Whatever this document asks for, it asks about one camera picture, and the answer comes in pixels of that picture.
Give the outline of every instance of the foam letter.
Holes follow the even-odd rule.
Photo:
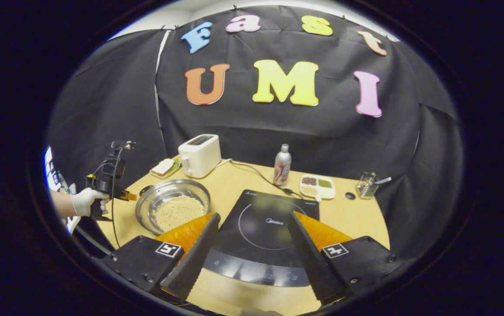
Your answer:
[[[261,28],[260,18],[257,15],[236,16],[230,22],[232,23],[226,26],[228,32],[255,32]]]
[[[284,102],[294,87],[294,94],[290,97],[292,104],[318,105],[318,98],[314,93],[314,73],[318,65],[308,61],[294,64],[289,74],[286,75],[279,64],[274,60],[258,60],[254,63],[258,68],[257,93],[252,96],[255,102],[272,102],[273,94],[270,86],[280,102]]]
[[[205,73],[205,68],[194,68],[186,72],[187,99],[192,104],[213,104],[222,97],[224,92],[224,73],[229,69],[229,64],[218,64],[211,67],[213,73],[213,89],[208,94],[201,92],[201,75]]]
[[[182,36],[182,40],[187,40],[189,46],[191,46],[189,52],[194,53],[200,50],[203,46],[209,44],[208,39],[203,39],[204,37],[209,37],[211,32],[207,29],[211,27],[213,24],[211,22],[204,22],[197,28],[190,30],[186,34]]]
[[[381,54],[382,56],[386,56],[387,52],[386,52],[386,50],[380,48],[379,44],[382,44],[382,42],[378,38],[372,36],[372,34],[370,34],[369,32],[365,32],[365,31],[357,31],[357,33],[361,34],[363,36],[367,45],[374,52],[376,52],[377,54]]]
[[[325,18],[318,18],[316,16],[305,15],[302,17],[302,29],[312,33],[312,34],[320,34],[324,36],[331,35],[334,33],[334,30],[330,27],[330,22]]]
[[[358,114],[373,116],[379,118],[382,116],[382,110],[379,108],[379,97],[376,92],[376,83],[380,79],[368,72],[354,72],[354,76],[359,80],[361,90],[361,100],[355,107]]]

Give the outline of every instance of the food pellet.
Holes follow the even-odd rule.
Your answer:
[[[156,211],[156,224],[164,232],[203,216],[203,205],[193,197],[177,196],[160,205]]]
[[[318,179],[318,185],[324,188],[331,188],[332,184],[329,181]]]
[[[308,195],[316,195],[318,194],[318,190],[316,190],[316,188],[313,187],[302,186],[302,193]]]
[[[309,176],[306,176],[306,177],[302,178],[302,183],[316,186],[316,179],[310,178]]]

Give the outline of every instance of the wooden table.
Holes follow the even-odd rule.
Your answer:
[[[273,167],[249,165],[254,166],[268,180],[273,177]],[[286,187],[299,193],[300,177],[303,174],[291,171]],[[361,200],[358,197],[349,200],[345,194],[346,192],[355,194],[358,180],[331,178],[336,185],[336,197],[320,202],[320,221],[352,238],[371,236],[390,249],[388,230],[376,200],[374,198]],[[138,194],[145,186],[173,179],[190,178],[185,176],[181,169],[165,180],[147,174],[127,190]],[[219,166],[202,179],[191,179],[200,182],[209,191],[210,208],[221,216],[219,227],[245,189],[286,196],[284,192],[263,180],[254,170],[230,163]],[[143,228],[135,218],[136,204],[133,201],[117,199],[114,202],[115,228],[119,243],[122,245],[139,235],[155,237],[155,234]],[[111,202],[107,205],[107,209],[111,209]],[[98,224],[111,244],[117,246],[111,222],[98,222]],[[310,286],[278,287],[253,284],[222,276],[207,269],[201,270],[187,301],[203,309],[228,316],[238,315],[242,309],[251,307],[275,310],[283,315],[303,314],[320,308],[320,301],[316,300]]]

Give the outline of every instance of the bread slice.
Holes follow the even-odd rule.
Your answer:
[[[175,161],[170,158],[162,160],[156,167],[151,169],[151,172],[157,174],[158,176],[164,176],[174,167]]]

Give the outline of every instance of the white wall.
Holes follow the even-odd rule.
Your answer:
[[[388,36],[390,40],[398,41],[396,36],[390,34],[390,32],[376,23],[346,8],[343,4],[332,0],[180,0],[155,10],[121,32],[118,32],[112,38],[139,30],[159,29],[163,25],[166,25],[165,28],[172,29],[175,25],[183,25],[204,16],[231,10],[233,4],[238,7],[265,5],[294,6],[318,10],[340,17],[344,15],[347,20],[360,24],[382,36]]]

